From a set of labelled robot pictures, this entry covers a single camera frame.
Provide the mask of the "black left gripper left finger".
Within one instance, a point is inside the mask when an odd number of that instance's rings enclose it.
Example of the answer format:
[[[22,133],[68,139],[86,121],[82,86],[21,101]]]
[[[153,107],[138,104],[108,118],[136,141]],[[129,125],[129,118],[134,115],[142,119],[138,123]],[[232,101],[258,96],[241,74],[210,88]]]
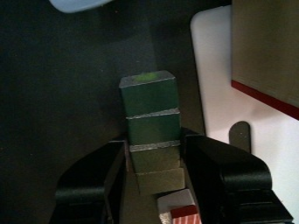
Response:
[[[125,146],[109,141],[62,173],[49,224],[120,224]]]

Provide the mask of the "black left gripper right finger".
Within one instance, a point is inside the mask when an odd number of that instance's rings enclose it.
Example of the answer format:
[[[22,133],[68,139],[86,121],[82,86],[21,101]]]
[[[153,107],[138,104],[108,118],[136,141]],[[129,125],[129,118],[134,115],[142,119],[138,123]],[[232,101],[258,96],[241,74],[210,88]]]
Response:
[[[181,155],[202,224],[294,224],[260,158],[189,129]]]

